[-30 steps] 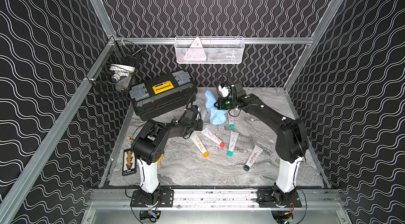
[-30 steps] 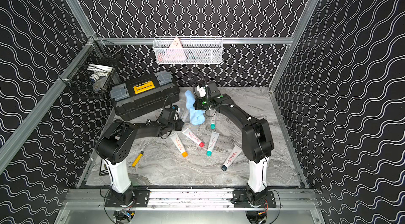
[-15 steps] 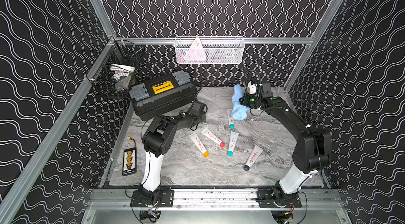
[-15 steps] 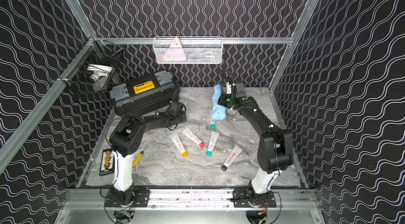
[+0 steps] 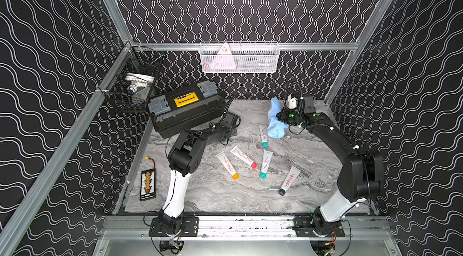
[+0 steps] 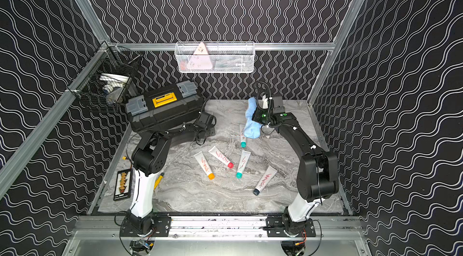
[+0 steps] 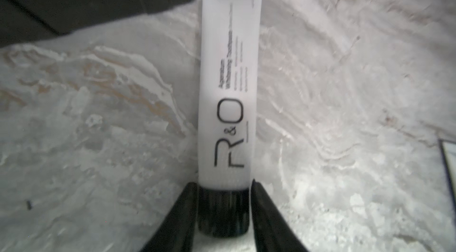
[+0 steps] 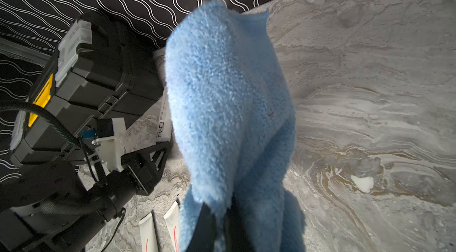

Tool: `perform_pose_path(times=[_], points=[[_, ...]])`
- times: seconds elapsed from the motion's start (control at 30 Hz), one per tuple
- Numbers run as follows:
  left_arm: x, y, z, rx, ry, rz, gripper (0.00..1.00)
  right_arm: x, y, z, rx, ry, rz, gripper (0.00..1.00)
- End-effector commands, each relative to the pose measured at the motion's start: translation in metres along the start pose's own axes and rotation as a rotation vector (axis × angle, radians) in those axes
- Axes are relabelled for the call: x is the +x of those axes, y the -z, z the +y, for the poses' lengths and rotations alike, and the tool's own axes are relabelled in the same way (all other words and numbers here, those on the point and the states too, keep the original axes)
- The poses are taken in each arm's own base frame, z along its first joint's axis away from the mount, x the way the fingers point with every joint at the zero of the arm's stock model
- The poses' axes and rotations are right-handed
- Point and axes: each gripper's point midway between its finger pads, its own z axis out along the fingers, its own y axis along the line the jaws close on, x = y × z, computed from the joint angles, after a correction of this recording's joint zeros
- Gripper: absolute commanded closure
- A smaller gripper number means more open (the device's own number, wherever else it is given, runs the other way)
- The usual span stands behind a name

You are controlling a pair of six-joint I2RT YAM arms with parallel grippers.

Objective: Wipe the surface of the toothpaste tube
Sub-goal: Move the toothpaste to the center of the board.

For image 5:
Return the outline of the white tube pink cap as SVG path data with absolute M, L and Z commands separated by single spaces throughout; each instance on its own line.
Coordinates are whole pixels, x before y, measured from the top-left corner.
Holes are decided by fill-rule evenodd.
M 242 151 L 238 146 L 235 146 L 231 151 L 230 151 L 234 156 L 237 158 L 241 159 L 244 163 L 246 163 L 248 166 L 250 166 L 252 169 L 257 168 L 257 164 L 253 159 L 251 159 L 244 151 Z

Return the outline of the blue microfiber cloth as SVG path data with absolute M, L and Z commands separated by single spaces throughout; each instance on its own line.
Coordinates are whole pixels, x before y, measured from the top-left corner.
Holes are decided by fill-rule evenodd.
M 285 136 L 285 129 L 288 127 L 286 123 L 281 122 L 277 115 L 282 110 L 282 106 L 279 100 L 274 97 L 270 100 L 271 105 L 267 112 L 268 115 L 268 127 L 267 135 L 270 138 L 281 139 Z

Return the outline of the white tube green cap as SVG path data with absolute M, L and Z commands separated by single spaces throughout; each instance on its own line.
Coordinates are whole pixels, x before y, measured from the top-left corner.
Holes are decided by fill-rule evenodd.
M 260 124 L 259 125 L 259 133 L 262 142 L 262 147 L 268 147 L 268 135 L 267 135 L 267 125 Z

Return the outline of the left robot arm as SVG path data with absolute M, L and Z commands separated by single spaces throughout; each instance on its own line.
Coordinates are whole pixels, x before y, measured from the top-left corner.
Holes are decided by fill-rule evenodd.
M 226 112 L 219 122 L 209 123 L 206 129 L 187 129 L 180 133 L 168 154 L 171 180 L 161 213 L 169 219 L 182 216 L 190 177 L 198 169 L 206 147 L 214 143 L 227 145 L 237 134 L 240 123 L 240 116 Z

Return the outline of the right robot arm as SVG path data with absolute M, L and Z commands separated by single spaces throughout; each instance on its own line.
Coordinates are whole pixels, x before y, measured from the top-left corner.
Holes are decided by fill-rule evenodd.
M 289 93 L 277 119 L 317 136 L 338 157 L 342 168 L 337 179 L 338 190 L 315 209 L 313 224 L 327 228 L 338 223 L 355 206 L 379 194 L 383 181 L 383 157 L 355 144 L 323 112 L 316 112 L 313 97 Z

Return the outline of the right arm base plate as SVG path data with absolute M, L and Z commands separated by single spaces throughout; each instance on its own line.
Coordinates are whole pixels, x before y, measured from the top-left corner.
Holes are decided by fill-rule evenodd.
M 295 217 L 292 228 L 297 237 L 345 237 L 341 221 L 326 222 L 321 216 Z

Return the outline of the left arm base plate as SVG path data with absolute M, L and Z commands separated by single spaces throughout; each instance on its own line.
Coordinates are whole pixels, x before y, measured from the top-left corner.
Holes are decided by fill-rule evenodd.
M 179 216 L 157 217 L 150 226 L 150 237 L 196 237 L 198 234 L 199 218 Z

